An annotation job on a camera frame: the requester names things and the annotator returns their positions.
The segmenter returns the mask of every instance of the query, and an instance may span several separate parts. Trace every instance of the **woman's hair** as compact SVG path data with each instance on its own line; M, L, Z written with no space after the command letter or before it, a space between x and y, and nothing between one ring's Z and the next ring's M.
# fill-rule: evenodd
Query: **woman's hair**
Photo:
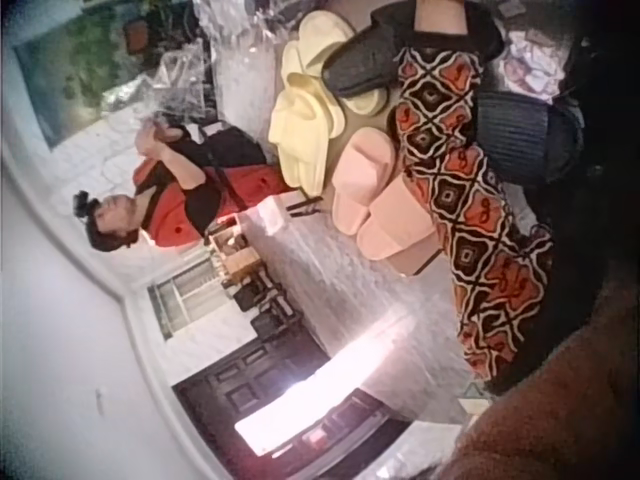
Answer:
M123 246L131 246L138 241L138 231L133 230L124 237L113 233L102 233L98 230L95 212L100 206L100 200L89 200L89 194L85 191L77 193L73 197L73 214L80 220L84 220L87 238L91 246L100 252L113 252Z

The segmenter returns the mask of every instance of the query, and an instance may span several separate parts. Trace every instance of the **brown fabric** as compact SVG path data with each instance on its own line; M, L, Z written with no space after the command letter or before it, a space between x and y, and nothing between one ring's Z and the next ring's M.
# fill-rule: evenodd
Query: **brown fabric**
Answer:
M636 272L612 269L591 323L460 439L443 480L638 478Z

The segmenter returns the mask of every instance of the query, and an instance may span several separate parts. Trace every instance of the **black shoe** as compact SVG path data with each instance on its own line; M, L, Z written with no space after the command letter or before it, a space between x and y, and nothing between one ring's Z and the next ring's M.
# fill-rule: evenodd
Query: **black shoe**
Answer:
M411 37L470 43L483 62L497 58L504 50L502 34L489 10L467 2L468 36L415 33L416 0L404 0L375 10L371 26L340 46L325 62L322 79L334 95L355 97L398 80L398 54Z

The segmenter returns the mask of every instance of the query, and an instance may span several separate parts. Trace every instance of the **bright light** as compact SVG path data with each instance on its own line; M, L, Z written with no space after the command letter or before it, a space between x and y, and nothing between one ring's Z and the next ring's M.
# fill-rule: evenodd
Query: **bright light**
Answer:
M311 377L238 422L236 430L257 455L276 449L321 420L360 387L391 352L395 337L392 327L383 335L359 338Z

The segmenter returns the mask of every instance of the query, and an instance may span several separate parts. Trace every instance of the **black shirt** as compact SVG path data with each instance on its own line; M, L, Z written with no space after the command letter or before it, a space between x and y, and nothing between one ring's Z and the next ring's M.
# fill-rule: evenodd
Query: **black shirt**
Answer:
M184 208L187 220L202 237L204 237L207 228L218 215L222 200L222 193L217 182L208 174L205 175L205 177L206 179L203 184L190 190L182 189L185 196ZM175 175L171 173L167 166L162 162L157 162L147 177L138 185L136 195L140 195L150 188L156 187L155 192L149 200L149 206L142 221L141 227L143 230L148 231L160 197L166 188L176 181Z

